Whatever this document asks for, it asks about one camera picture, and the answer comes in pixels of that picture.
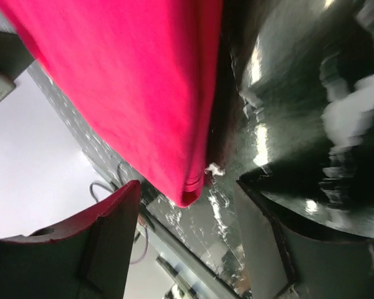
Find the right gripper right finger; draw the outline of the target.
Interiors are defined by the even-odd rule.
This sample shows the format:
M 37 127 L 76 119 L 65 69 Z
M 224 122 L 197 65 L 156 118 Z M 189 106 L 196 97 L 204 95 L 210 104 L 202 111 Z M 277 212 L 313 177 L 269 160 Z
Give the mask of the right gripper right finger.
M 374 239 L 340 232 L 236 182 L 253 298 L 374 298 Z

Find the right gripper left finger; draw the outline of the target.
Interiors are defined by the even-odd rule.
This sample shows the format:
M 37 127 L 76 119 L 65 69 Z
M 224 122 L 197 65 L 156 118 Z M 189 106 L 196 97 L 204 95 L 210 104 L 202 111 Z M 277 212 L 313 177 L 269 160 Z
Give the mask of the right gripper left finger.
M 0 239 L 0 298 L 123 298 L 140 182 L 30 236 Z

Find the pink t shirt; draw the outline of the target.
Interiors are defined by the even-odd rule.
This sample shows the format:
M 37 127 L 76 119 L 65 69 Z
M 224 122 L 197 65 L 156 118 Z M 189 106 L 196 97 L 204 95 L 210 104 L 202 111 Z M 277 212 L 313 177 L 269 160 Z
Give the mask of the pink t shirt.
M 0 1 L 95 132 L 179 207 L 200 196 L 221 1 Z

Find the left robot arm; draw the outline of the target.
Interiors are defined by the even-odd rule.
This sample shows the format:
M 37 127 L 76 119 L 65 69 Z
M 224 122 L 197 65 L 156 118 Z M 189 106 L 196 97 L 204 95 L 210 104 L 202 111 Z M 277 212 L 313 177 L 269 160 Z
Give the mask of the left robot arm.
M 16 89 L 15 80 L 33 61 L 17 34 L 0 31 L 0 102 Z

